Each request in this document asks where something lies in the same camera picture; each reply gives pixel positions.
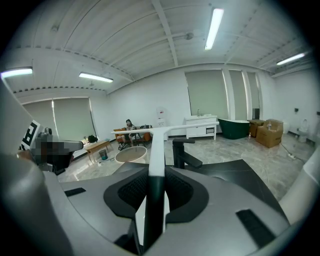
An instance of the green bathtub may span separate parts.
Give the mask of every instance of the green bathtub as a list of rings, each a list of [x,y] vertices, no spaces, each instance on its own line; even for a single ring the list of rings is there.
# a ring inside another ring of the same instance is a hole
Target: green bathtub
[[[227,120],[218,118],[222,134],[230,140],[237,140],[248,136],[250,123],[243,120]]]

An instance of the tiled floor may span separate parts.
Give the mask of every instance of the tiled floor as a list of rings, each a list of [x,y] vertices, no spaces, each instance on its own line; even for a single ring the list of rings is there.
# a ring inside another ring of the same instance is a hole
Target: tiled floor
[[[185,144],[185,151],[200,159],[203,164],[221,163],[243,159],[259,175],[277,200],[280,200],[297,178],[306,162],[314,152],[309,143],[300,143],[291,134],[284,134],[282,144],[293,155],[300,159],[291,159],[282,145],[267,148],[255,138],[230,140],[217,135],[212,138],[197,138],[195,144]],[[113,158],[118,151],[118,144],[112,143],[113,150],[108,158]],[[151,144],[147,145],[146,163],[150,160]],[[172,139],[164,143],[164,154],[167,165],[173,165]],[[116,161],[108,160],[99,164],[99,153],[94,154],[96,163],[92,164],[88,156],[75,160],[64,173],[58,176],[60,182],[80,181],[112,175],[120,166]]]

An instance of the black faucet handle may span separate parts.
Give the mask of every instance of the black faucet handle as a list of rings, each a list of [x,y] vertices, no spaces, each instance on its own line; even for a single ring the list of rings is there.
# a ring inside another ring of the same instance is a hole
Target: black faucet handle
[[[191,143],[195,144],[196,141],[193,138],[174,138],[172,143],[175,144],[183,144],[183,143]]]

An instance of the white countertop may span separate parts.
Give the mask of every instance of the white countertop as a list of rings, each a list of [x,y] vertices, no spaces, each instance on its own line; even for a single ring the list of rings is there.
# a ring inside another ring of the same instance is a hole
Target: white countertop
[[[192,115],[190,117],[186,117],[185,120],[196,120],[196,119],[207,119],[207,118],[217,118],[216,115],[201,115],[201,116],[197,116],[197,115]]]

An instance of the person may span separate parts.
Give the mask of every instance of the person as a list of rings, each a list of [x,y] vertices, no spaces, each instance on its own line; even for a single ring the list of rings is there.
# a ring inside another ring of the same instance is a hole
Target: person
[[[132,122],[131,122],[131,120],[130,119],[127,119],[126,121],[126,127],[125,127],[125,129],[127,130],[127,131],[132,131],[132,130],[135,130],[136,129],[136,127],[132,124]],[[125,134],[125,135],[122,135],[122,140],[123,140],[123,142],[125,143],[126,141],[131,141],[131,147],[133,147],[134,146],[134,141],[133,141],[133,137],[135,136],[136,134],[135,133],[127,133],[127,134]]]

